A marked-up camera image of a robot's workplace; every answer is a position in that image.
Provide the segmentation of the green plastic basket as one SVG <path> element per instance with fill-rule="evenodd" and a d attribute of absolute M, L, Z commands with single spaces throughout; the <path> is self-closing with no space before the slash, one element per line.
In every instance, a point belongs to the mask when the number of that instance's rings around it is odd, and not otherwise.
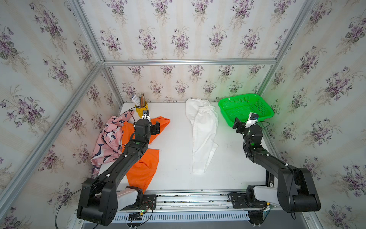
<path fill-rule="evenodd" d="M 250 113 L 259 115 L 259 121 L 265 121 L 274 116 L 270 105 L 257 94 L 243 94 L 221 99 L 218 102 L 220 112 L 226 123 L 233 127 L 236 118 L 244 122 Z"/>

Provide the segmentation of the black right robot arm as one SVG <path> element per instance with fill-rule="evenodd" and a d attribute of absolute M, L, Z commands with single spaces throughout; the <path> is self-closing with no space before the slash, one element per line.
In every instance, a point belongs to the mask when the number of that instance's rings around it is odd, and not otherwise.
<path fill-rule="evenodd" d="M 285 163 L 264 149 L 261 145 L 263 128 L 257 118 L 245 122 L 235 118 L 233 129 L 243 136 L 246 158 L 277 178 L 274 204 L 287 213 L 320 211 L 321 201 L 311 172 Z"/>

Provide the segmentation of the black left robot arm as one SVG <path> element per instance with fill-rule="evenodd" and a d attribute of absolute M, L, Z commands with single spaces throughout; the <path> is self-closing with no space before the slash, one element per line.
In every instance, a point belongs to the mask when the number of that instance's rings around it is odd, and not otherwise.
<path fill-rule="evenodd" d="M 77 218 L 108 226 L 116 213 L 125 208 L 139 209 L 143 204 L 143 191 L 127 186 L 117 191 L 122 179 L 148 150 L 151 136 L 160 133 L 160 123 L 140 119 L 134 124 L 124 152 L 97 178 L 86 179 L 81 188 Z"/>

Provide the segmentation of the white shorts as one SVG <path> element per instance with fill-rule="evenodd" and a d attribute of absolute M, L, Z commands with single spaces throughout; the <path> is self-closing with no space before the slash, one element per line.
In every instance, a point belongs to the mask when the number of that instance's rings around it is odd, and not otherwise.
<path fill-rule="evenodd" d="M 208 100 L 201 99 L 188 99 L 185 114 L 193 128 L 192 170 L 195 174 L 203 174 L 218 148 L 214 141 L 218 114 Z"/>

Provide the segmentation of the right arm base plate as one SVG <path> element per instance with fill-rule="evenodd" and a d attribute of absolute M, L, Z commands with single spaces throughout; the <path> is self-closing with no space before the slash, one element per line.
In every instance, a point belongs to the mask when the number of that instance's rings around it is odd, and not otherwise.
<path fill-rule="evenodd" d="M 257 200 L 252 194 L 230 192 L 228 198 L 234 209 L 263 209 L 267 206 L 266 201 Z"/>

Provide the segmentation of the wooden pencils bundle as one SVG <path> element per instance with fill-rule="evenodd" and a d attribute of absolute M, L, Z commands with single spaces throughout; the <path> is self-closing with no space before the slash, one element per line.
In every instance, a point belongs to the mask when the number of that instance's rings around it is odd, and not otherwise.
<path fill-rule="evenodd" d="M 145 107 L 146 101 L 145 101 L 145 94 L 144 93 L 140 93 L 140 107 Z"/>

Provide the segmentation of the yellow pencil cup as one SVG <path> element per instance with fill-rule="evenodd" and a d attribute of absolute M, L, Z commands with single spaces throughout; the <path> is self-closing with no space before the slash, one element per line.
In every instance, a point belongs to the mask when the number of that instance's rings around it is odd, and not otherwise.
<path fill-rule="evenodd" d="M 136 112 L 140 118 L 143 118 L 145 114 L 149 115 L 148 104 L 145 102 L 143 106 L 135 106 Z"/>

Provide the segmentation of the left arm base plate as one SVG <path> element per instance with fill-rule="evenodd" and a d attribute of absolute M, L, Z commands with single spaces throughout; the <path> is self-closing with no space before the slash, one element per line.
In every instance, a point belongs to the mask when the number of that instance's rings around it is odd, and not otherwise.
<path fill-rule="evenodd" d="M 138 196 L 134 204 L 124 207 L 121 210 L 155 210 L 157 195 L 143 194 Z"/>

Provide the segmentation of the pink patterned garment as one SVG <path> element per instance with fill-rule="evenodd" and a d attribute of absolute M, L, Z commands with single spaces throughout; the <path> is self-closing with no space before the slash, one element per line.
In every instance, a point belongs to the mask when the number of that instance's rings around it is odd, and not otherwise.
<path fill-rule="evenodd" d="M 97 176 L 102 165 L 114 162 L 124 152 L 125 145 L 134 133 L 133 124 L 129 123 L 134 111 L 121 116 L 112 116 L 98 136 L 91 156 L 92 176 Z"/>

